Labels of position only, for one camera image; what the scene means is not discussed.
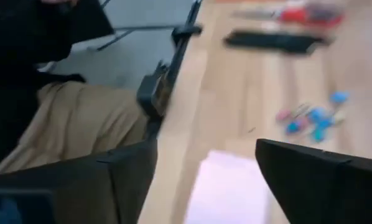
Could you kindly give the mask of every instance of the khaki pants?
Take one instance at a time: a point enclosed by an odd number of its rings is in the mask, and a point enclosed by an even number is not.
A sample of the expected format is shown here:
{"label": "khaki pants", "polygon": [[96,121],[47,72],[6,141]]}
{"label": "khaki pants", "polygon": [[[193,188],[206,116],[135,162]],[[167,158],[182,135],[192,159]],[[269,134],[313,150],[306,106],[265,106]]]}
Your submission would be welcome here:
{"label": "khaki pants", "polygon": [[18,146],[0,174],[74,159],[141,141],[146,117],[127,90],[77,82],[49,84]]}

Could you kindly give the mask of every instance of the white paper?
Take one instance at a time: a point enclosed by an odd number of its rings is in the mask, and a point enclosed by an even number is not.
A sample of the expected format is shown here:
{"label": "white paper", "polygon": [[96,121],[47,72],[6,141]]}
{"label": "white paper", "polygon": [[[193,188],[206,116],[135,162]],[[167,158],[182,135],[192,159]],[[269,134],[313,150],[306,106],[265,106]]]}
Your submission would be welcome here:
{"label": "white paper", "polygon": [[212,151],[200,166],[186,224],[265,224],[269,188],[254,160]]}

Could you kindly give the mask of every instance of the light wooden surface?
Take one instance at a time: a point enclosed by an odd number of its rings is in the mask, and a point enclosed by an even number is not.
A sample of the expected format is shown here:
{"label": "light wooden surface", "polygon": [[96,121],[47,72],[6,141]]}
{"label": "light wooden surface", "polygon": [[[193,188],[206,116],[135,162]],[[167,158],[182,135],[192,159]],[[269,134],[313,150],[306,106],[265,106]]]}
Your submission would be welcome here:
{"label": "light wooden surface", "polygon": [[[203,2],[197,21],[204,31],[189,43],[159,135],[156,174],[139,223],[183,222],[199,163],[211,149],[253,158],[257,138],[268,138],[372,158],[372,0],[342,4],[346,21],[333,32],[331,47],[310,57],[291,57],[229,49],[222,39],[237,27],[298,27],[229,17],[235,9],[256,7],[250,2]],[[346,121],[332,128],[326,141],[285,137],[274,120],[279,109],[306,102],[330,109],[328,97],[335,90],[349,91],[350,100],[343,107]],[[273,198],[268,219],[287,223]]]}

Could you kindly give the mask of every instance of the pushpin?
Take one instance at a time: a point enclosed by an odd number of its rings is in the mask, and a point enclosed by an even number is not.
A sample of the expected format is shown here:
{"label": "pushpin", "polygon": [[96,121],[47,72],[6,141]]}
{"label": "pushpin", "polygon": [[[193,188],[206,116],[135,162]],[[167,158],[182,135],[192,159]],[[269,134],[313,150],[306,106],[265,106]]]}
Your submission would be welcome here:
{"label": "pushpin", "polygon": [[329,128],[332,125],[333,125],[333,119],[331,117],[324,118],[324,119],[320,120],[319,123],[317,124],[317,126],[321,129]]}
{"label": "pushpin", "polygon": [[308,113],[308,119],[312,123],[319,123],[325,117],[325,111],[323,108],[314,108]]}
{"label": "pushpin", "polygon": [[300,125],[300,129],[304,130],[309,125],[309,119],[306,116],[301,116],[298,118],[298,123]]}
{"label": "pushpin", "polygon": [[336,105],[340,105],[349,98],[349,93],[347,92],[342,92],[342,91],[337,91],[330,96],[330,101]]}
{"label": "pushpin", "polygon": [[325,139],[325,129],[316,127],[312,132],[312,138],[317,143],[322,142]]}
{"label": "pushpin", "polygon": [[287,134],[294,134],[300,130],[300,123],[298,121],[293,121],[287,126]]}
{"label": "pushpin", "polygon": [[286,120],[287,118],[289,118],[291,115],[291,111],[290,110],[286,110],[286,109],[283,109],[283,110],[280,110],[277,115],[276,115],[276,120],[277,121],[284,121]]}

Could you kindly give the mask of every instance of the pink pushpin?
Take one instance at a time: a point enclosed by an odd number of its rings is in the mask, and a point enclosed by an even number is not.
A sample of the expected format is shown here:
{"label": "pink pushpin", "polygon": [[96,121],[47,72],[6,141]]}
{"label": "pink pushpin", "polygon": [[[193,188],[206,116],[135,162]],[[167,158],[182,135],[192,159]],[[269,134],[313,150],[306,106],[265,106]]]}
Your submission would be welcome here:
{"label": "pink pushpin", "polygon": [[301,130],[305,129],[310,124],[309,119],[306,116],[298,118],[298,123]]}
{"label": "pink pushpin", "polygon": [[276,120],[277,121],[284,121],[286,120],[287,118],[289,118],[291,116],[291,111],[290,110],[280,110],[277,115],[276,115]]}

